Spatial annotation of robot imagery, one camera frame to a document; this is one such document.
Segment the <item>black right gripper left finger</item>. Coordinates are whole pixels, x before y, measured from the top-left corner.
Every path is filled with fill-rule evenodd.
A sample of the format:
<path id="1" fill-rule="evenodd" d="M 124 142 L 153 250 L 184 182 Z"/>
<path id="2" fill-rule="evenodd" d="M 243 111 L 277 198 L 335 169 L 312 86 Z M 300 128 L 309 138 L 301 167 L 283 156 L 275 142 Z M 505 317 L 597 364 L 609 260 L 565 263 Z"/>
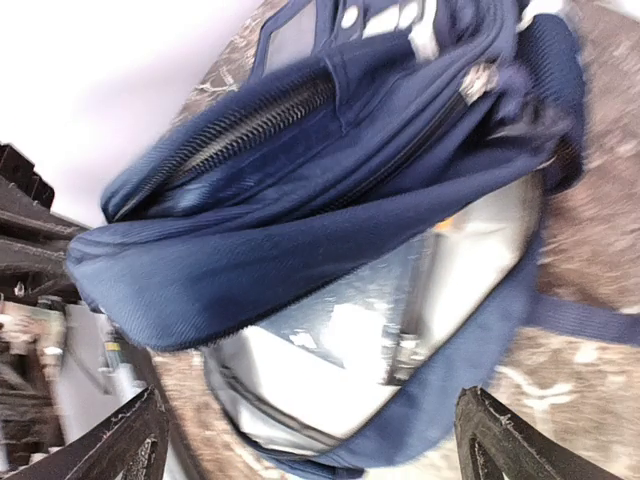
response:
<path id="1" fill-rule="evenodd" d="M 160 479 L 168 453 L 169 421 L 147 387 L 88 433 L 29 466 L 31 479 Z"/>

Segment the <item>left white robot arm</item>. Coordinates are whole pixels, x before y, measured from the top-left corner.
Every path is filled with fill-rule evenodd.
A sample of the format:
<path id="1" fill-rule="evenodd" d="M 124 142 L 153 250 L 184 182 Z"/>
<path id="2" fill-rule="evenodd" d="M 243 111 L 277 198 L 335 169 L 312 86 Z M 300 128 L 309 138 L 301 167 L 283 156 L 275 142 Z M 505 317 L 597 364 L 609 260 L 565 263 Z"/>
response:
<path id="1" fill-rule="evenodd" d="M 84 227 L 52 213 L 54 189 L 11 144 L 1 146 L 1 474 L 64 444 L 50 382 L 80 296 L 65 268 Z"/>

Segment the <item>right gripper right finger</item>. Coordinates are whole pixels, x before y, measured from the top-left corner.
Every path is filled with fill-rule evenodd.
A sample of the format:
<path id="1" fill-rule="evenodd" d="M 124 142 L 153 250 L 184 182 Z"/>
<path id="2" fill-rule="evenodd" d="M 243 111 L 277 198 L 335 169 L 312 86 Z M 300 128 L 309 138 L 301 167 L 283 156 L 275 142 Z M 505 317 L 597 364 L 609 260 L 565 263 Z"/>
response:
<path id="1" fill-rule="evenodd" d="M 455 438 L 464 479 L 603 479 L 605 470 L 541 434 L 480 387 L 461 391 Z"/>

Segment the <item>navy blue student backpack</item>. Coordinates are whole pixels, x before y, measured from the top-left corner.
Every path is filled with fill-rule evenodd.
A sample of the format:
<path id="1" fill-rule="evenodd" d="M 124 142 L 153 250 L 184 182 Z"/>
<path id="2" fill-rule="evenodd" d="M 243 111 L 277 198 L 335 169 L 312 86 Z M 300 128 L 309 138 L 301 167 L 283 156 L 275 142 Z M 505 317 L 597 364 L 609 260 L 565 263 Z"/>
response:
<path id="1" fill-rule="evenodd" d="M 639 319 L 541 294 L 548 198 L 583 171 L 565 1 L 292 1 L 247 83 L 171 131 L 70 244 L 133 343 L 201 348 L 238 435 L 303 479 L 359 479 L 455 436 L 523 327 L 637 346 Z M 259 323 L 425 232 L 424 334 L 399 386 Z"/>

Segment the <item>dark blue hardcover book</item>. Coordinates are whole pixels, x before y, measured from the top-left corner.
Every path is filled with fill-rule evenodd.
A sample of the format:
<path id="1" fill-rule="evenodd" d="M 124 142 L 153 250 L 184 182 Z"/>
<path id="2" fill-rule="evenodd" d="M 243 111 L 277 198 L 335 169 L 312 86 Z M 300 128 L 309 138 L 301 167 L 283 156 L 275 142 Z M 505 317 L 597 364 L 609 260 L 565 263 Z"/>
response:
<path id="1" fill-rule="evenodd" d="M 409 356 L 424 328 L 436 235 L 414 237 L 259 323 L 349 373 L 399 386 L 415 363 Z"/>

